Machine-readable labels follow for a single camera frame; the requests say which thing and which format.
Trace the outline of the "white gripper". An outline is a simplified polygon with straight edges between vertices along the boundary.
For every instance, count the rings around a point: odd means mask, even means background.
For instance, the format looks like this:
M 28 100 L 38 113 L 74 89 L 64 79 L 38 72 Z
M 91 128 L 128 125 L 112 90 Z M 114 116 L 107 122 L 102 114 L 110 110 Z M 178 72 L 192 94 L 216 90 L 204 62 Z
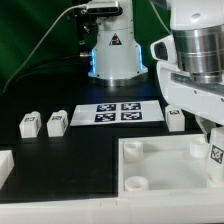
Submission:
M 209 134 L 215 123 L 224 125 L 223 83 L 196 83 L 175 64 L 163 61 L 157 63 L 157 75 L 166 102 L 198 115 L 195 119 L 204 134 Z

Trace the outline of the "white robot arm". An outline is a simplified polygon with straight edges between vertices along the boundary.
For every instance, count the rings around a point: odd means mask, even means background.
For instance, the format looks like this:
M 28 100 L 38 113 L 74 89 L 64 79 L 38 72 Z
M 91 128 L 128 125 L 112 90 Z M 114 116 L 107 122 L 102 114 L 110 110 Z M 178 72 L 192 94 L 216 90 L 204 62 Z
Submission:
M 167 103 L 224 126 L 224 0 L 149 0 L 171 12 L 169 35 L 151 44 Z M 97 20 L 89 76 L 107 85 L 141 77 L 131 0 L 91 0 Z

